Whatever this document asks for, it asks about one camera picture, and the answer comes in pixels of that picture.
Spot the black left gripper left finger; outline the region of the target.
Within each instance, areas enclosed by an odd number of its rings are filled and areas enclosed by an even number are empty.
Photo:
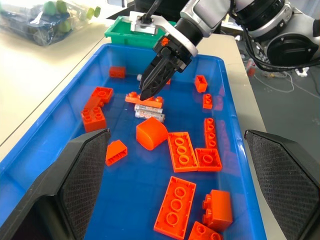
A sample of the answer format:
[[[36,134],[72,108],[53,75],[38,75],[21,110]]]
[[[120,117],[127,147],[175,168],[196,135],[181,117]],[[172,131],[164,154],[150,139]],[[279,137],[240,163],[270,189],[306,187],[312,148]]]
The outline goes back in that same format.
[[[104,128],[69,141],[0,227],[0,240],[84,240],[110,137]]]

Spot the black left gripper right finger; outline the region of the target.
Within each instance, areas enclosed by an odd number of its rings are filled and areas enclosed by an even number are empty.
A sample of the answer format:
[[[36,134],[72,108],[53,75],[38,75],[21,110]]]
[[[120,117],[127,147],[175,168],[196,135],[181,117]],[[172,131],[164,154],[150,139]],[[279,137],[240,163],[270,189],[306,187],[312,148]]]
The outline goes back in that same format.
[[[299,143],[246,130],[261,192],[287,240],[320,240],[320,162]]]

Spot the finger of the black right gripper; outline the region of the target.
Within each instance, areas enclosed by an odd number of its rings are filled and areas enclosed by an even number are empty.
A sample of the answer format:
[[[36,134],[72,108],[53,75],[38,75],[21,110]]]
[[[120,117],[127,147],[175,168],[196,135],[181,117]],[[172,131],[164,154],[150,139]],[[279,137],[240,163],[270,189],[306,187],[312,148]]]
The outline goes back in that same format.
[[[153,66],[153,61],[150,63],[140,81],[141,97],[153,97],[162,90],[171,72],[171,64],[167,64],[166,59],[161,59],[156,66]]]
[[[179,68],[177,58],[154,58],[140,80],[140,100],[145,101],[161,91]]]

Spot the green plastic bin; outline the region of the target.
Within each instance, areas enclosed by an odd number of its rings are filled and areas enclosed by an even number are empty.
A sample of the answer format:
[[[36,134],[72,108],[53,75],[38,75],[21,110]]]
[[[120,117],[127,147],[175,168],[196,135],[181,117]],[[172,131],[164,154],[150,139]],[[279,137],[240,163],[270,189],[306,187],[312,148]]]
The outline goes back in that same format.
[[[157,41],[165,34],[161,29],[154,35],[131,31],[131,23],[125,20],[125,16],[118,16],[115,22],[105,31],[104,36],[111,38],[113,44],[152,49]]]

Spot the blue plastic bin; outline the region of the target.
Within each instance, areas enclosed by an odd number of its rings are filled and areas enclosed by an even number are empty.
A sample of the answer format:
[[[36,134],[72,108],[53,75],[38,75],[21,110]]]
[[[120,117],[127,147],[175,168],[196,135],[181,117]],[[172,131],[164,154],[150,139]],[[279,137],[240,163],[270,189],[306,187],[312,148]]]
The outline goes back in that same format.
[[[163,142],[149,151],[136,141],[141,122],[126,94],[138,90],[137,75],[155,57],[153,50],[104,44],[41,114],[0,162],[0,225],[33,181],[60,155],[66,144],[85,132],[81,111],[96,87],[113,89],[103,108],[111,140],[121,140],[128,155],[105,166],[99,196],[86,232],[88,240],[169,240],[154,230],[170,177],[174,175],[170,150]],[[203,75],[205,92],[197,92],[195,78]],[[203,108],[211,94],[212,109]],[[224,240],[267,240],[247,160],[224,61],[198,55],[186,70],[173,76],[159,95],[164,100],[164,124],[170,133],[188,132],[192,146],[205,146],[204,120],[213,118],[222,170],[181,172],[178,178],[196,184],[187,225],[201,221],[202,202],[211,190],[230,193],[232,224]]]

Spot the flat orange toy plate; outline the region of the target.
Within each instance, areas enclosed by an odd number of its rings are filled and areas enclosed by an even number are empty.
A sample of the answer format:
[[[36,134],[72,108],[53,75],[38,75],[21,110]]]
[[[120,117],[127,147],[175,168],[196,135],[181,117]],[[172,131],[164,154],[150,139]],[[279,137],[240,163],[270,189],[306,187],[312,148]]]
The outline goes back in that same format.
[[[141,96],[137,92],[133,91],[125,96],[125,102],[160,109],[163,107],[164,99],[161,96],[150,97],[146,100],[141,100],[140,97]]]

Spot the orange sloped toy brick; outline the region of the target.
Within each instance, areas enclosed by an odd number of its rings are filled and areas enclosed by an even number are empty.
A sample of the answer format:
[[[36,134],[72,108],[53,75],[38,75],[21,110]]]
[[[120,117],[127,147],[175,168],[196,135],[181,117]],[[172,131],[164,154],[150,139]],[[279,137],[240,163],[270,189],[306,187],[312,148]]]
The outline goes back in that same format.
[[[116,140],[107,146],[105,164],[109,167],[128,155],[128,148],[120,141]]]

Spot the orange square toy brick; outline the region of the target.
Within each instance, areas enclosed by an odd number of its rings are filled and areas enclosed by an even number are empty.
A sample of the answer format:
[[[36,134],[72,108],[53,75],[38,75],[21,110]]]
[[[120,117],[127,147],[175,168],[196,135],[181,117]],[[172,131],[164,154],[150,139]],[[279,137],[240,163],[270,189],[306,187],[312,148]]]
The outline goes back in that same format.
[[[101,108],[111,100],[113,93],[112,88],[96,87],[84,107],[86,109]]]
[[[195,221],[188,240],[224,240],[223,236],[214,230]]]
[[[105,129],[107,122],[102,109],[99,106],[85,107],[81,112],[82,122],[86,133]]]
[[[219,172],[223,169],[219,152],[215,148],[196,148],[195,156],[198,172]]]

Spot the orange rounded toy brick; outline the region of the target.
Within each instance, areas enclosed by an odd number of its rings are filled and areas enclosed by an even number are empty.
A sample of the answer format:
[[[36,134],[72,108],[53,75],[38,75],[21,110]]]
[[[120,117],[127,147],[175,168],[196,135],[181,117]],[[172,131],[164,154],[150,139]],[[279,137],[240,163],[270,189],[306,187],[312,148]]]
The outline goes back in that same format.
[[[156,118],[151,117],[136,126],[136,140],[145,149],[152,151],[168,139],[167,128]]]
[[[202,224],[216,231],[225,231],[233,222],[231,196],[227,191],[211,190],[202,202]]]

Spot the narrow orange toy brick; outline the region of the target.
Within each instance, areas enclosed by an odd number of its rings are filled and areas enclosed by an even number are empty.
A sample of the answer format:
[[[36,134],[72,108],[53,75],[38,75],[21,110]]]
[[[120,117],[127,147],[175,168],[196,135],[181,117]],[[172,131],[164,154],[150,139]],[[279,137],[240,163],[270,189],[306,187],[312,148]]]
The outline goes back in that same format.
[[[211,117],[204,119],[204,140],[207,149],[217,149],[216,126]]]

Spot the long orange toy brick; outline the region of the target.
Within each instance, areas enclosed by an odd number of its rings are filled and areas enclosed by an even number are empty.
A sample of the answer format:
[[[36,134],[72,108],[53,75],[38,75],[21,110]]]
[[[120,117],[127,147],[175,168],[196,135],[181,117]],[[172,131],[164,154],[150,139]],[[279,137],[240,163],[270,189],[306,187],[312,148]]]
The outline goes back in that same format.
[[[153,229],[184,240],[195,191],[195,183],[171,176]]]
[[[169,132],[168,146],[175,173],[197,172],[199,165],[188,132]]]

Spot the white power strip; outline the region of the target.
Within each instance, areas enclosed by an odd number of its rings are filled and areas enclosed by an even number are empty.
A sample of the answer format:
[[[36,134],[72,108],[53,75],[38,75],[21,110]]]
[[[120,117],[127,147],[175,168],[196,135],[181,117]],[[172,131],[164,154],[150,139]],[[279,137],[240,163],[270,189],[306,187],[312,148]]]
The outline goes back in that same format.
[[[305,78],[308,76],[309,67],[296,68],[295,72],[299,77]]]

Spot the clear plastic bag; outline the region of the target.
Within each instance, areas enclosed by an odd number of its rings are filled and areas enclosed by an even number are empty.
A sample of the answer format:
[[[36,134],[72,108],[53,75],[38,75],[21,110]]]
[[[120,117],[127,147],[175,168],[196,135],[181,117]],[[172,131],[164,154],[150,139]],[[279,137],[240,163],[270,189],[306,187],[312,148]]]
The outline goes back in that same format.
[[[49,46],[64,40],[73,31],[86,26],[92,19],[87,19],[89,8],[95,8],[82,4],[78,0],[63,0],[67,6],[67,12],[55,15],[43,13],[43,5],[47,1],[57,0],[0,0],[0,30],[5,30],[34,42],[39,46]],[[71,30],[61,33],[58,26],[61,22],[69,20]]]

